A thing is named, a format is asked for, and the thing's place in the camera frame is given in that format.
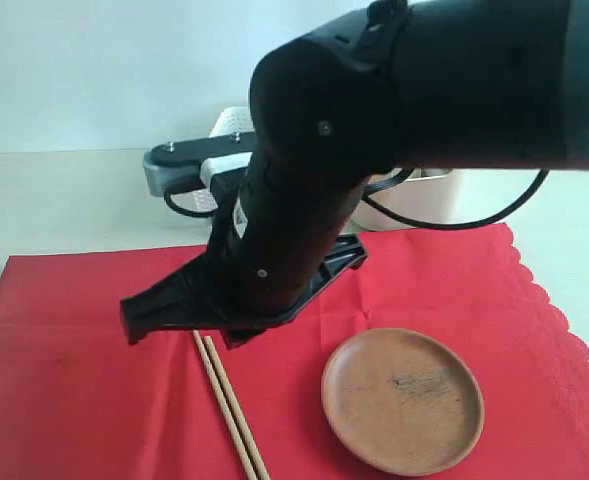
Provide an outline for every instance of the wooden chopstick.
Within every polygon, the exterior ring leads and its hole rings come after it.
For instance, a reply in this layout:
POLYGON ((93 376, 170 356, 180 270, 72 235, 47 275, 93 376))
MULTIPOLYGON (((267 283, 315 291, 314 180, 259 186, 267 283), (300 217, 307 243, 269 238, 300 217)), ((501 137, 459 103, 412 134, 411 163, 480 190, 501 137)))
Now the wooden chopstick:
POLYGON ((205 366, 205 371, 207 372, 207 378, 212 385, 212 389, 214 390, 214 395, 216 396, 216 400, 218 401, 218 406, 221 408, 221 412, 223 412, 223 417, 225 417, 225 423, 227 424, 227 428, 229 429, 230 433, 232 434, 232 441, 234 442, 234 446, 236 447, 236 451, 238 452, 239 457, 241 458, 241 463, 243 464, 243 468, 245 469, 245 473, 249 480, 258 480, 256 477, 256 472, 254 472, 254 467, 252 467, 252 461, 247 454, 247 450, 245 449, 245 444, 243 443, 243 439, 238 431, 236 423, 234 422, 234 417, 232 416, 232 412, 230 410, 227 401, 225 400, 225 394, 223 393, 223 389, 218 382, 218 378, 216 377, 216 372, 212 367, 212 362, 210 361, 207 351, 203 346, 203 340, 201 339, 200 333, 198 330, 193 330, 192 334, 194 335, 194 341, 196 342, 196 346, 198 347, 198 351, 201 354, 201 360, 203 360, 203 365, 205 366))
POLYGON ((241 404, 238 402, 236 394, 234 393, 234 389, 232 388, 232 384, 227 378, 227 373, 225 372, 223 363, 221 362, 221 359, 218 356, 218 352, 216 351, 216 346, 214 346, 212 337, 205 337, 204 340, 205 348, 207 348, 207 353, 209 353, 210 360, 214 364, 214 369, 216 370, 216 374, 218 376, 219 382, 221 383, 221 387, 223 387, 223 391, 225 392, 225 396, 227 397, 229 406, 232 409, 232 412, 234 413, 236 424, 238 425, 238 428, 241 430, 241 435, 243 436, 245 445, 247 446, 249 454, 252 457, 252 461, 254 462, 254 467, 256 468, 256 472, 258 473, 258 478, 260 480, 270 480, 270 474, 267 471, 267 468, 265 467, 265 463, 263 462, 263 458, 261 458, 261 453, 259 452, 258 447, 256 446, 256 442, 254 441, 254 437, 252 436, 250 427, 247 424, 247 421, 245 420, 245 415, 243 414, 243 410, 241 410, 241 404))

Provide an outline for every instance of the wooden plate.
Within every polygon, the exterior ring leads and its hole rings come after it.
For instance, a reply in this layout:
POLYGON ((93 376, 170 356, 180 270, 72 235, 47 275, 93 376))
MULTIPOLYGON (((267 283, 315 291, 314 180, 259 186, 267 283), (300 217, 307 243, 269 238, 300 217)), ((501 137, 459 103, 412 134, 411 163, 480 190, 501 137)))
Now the wooden plate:
POLYGON ((325 367, 322 396, 341 442, 398 475, 456 465, 483 429, 483 397, 467 366, 411 330, 373 329, 343 343, 325 367))

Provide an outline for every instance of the plate rim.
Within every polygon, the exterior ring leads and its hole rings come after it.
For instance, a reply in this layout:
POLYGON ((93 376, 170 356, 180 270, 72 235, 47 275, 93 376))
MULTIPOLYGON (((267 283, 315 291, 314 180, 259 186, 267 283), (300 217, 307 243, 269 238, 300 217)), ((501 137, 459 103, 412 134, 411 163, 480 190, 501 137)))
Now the plate rim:
POLYGON ((370 329, 364 330, 362 332, 359 332, 356 335, 353 335, 352 337, 343 341, 338 347, 336 347, 334 352, 332 352, 332 355, 330 355, 329 359, 327 360, 327 363, 325 364, 325 367, 323 368, 323 375, 321 377, 321 402, 323 404, 323 413, 325 414, 325 419, 327 420, 327 423, 329 424, 330 428, 334 432, 334 435, 338 438, 338 440, 341 442, 341 444, 343 444, 343 446, 345 446, 345 448, 347 448, 353 455, 358 457, 360 460, 362 460, 363 462, 367 463, 368 465, 370 465, 378 470, 381 470, 385 473, 391 473, 394 475, 403 475, 406 477, 422 477, 425 475, 432 475, 435 473, 443 472, 445 470, 449 470, 450 468, 459 464, 474 449, 474 447, 478 443, 479 438, 481 437, 481 434, 483 433, 483 427, 485 426, 485 402, 483 400, 483 394, 481 392, 481 388, 478 384, 478 381, 476 380, 476 377, 474 376, 474 374, 472 373, 470 368, 467 366, 467 364, 452 349, 450 349, 449 347, 447 347, 443 343, 439 342, 438 340, 436 340, 436 339, 434 339, 424 333, 418 332, 416 330, 411 330, 408 328, 400 328, 400 327, 399 328, 395 328, 395 327, 370 328, 370 329), (476 428, 476 431, 474 432, 474 435, 473 435, 470 443, 458 455, 456 455, 452 460, 447 462, 444 466, 440 466, 440 467, 432 469, 432 470, 426 470, 425 472, 421 472, 421 473, 415 473, 415 472, 408 473, 405 471, 390 469, 384 465, 378 464, 378 463, 372 461, 372 459, 368 458, 366 455, 363 455, 362 452, 359 452, 358 447, 355 447, 354 445, 350 444, 350 442, 346 441, 345 438, 337 431, 334 423, 331 420, 331 415, 328 414, 328 410, 329 410, 328 400, 327 400, 327 397, 328 397, 327 391, 329 388, 328 387, 328 383, 329 383, 329 380, 328 380, 329 373, 328 372, 331 370, 332 366, 336 362, 338 355, 343 350, 347 349, 350 346, 350 344, 354 343, 355 341, 357 341, 361 337, 364 337, 367 335, 372 335, 373 332, 378 333, 380 331, 389 331, 389 330, 421 337, 424 340, 428 341, 429 343, 434 344, 438 348, 441 348, 442 350, 444 350, 445 352, 447 352, 449 355, 451 355, 454 358, 456 363, 458 363, 458 365, 463 368, 463 370, 467 373, 468 377, 472 381, 472 385, 474 386, 474 391, 476 393, 476 400, 479 404, 478 427, 476 428))

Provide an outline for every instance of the screw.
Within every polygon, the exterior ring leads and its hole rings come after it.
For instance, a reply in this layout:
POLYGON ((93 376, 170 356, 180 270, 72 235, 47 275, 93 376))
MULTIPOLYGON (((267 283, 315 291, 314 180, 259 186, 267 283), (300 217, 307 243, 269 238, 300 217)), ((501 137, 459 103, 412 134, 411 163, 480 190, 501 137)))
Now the screw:
POLYGON ((318 122, 318 133, 327 137, 328 135, 332 134, 332 124, 327 120, 322 120, 318 122))

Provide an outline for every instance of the white wall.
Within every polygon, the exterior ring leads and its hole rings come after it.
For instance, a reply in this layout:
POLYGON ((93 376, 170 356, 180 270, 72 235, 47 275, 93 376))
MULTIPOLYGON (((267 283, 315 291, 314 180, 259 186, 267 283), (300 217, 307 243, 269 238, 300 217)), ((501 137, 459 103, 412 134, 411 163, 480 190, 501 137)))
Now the white wall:
POLYGON ((0 0, 0 152, 202 135, 263 54, 366 3, 0 0))

